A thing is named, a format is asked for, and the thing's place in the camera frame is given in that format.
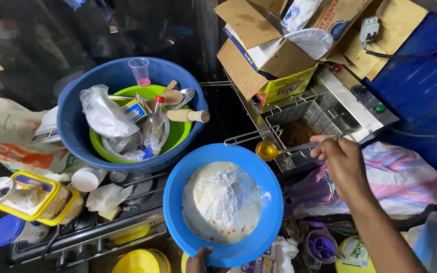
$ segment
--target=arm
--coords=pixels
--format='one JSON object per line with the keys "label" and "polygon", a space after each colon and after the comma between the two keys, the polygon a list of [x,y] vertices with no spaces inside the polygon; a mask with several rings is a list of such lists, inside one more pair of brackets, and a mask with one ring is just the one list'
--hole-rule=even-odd
{"label": "arm", "polygon": [[330,137],[312,137],[311,141],[320,142],[320,146],[312,150],[311,156],[328,158],[328,173],[352,213],[375,270],[378,273],[427,273],[370,190],[360,146],[346,139],[336,143]]}

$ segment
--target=whisk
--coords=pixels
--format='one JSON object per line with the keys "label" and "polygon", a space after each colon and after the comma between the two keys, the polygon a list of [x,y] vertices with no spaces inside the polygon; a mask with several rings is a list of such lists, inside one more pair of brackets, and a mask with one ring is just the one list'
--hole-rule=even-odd
{"label": "whisk", "polygon": [[332,232],[337,232],[345,236],[353,236],[357,234],[357,229],[355,225],[350,221],[338,221],[333,223],[322,223],[316,221],[303,221],[308,226],[317,227],[317,228],[327,228]]}

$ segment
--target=blue lid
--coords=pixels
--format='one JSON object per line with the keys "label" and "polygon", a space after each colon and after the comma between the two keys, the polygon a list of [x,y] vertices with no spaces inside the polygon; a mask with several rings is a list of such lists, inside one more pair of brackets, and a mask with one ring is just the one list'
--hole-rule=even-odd
{"label": "blue lid", "polygon": [[0,219],[0,246],[14,241],[23,231],[25,220],[14,215],[7,215]]}

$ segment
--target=green plastic bowl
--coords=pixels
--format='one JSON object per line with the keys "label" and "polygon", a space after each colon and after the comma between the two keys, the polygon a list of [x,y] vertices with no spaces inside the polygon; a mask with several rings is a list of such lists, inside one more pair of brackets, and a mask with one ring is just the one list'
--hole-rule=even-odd
{"label": "green plastic bowl", "polygon": [[[160,95],[163,90],[165,90],[164,86],[159,86],[154,84],[151,84],[148,87],[131,86],[126,89],[120,90],[114,95],[124,95],[124,96],[134,97],[136,96],[136,94],[139,94],[144,98],[153,99],[156,96]],[[127,102],[129,102],[129,100],[122,100],[122,101],[115,101],[115,102],[119,104],[119,106],[123,106]],[[185,105],[183,108],[190,109],[188,105]],[[165,145],[163,145],[163,147],[161,148],[160,155],[173,149],[178,144],[180,144],[184,139],[186,139],[186,136],[191,131],[191,126],[192,126],[191,122],[169,121],[168,139],[166,140]],[[104,149],[104,146],[102,145],[102,139],[100,134],[96,133],[94,130],[92,130],[92,128],[89,129],[89,134],[90,134],[90,142],[92,142],[92,146],[94,146],[96,152],[105,160],[112,163],[135,163],[135,161],[126,161],[126,160],[115,158],[110,153],[108,153]]]}

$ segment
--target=sack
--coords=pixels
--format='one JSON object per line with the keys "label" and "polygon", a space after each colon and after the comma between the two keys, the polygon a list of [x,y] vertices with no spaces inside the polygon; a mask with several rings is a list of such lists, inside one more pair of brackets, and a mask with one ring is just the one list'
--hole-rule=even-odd
{"label": "sack", "polygon": [[[387,214],[419,214],[428,204],[437,204],[437,171],[418,153],[375,142],[365,147],[362,155],[370,189]],[[285,216],[304,218],[349,213],[347,204],[335,191],[326,165],[292,187],[285,187],[283,192]]]}
{"label": "sack", "polygon": [[57,181],[70,181],[80,162],[61,142],[30,145],[46,111],[32,112],[0,98],[0,162],[12,172],[30,171]]}

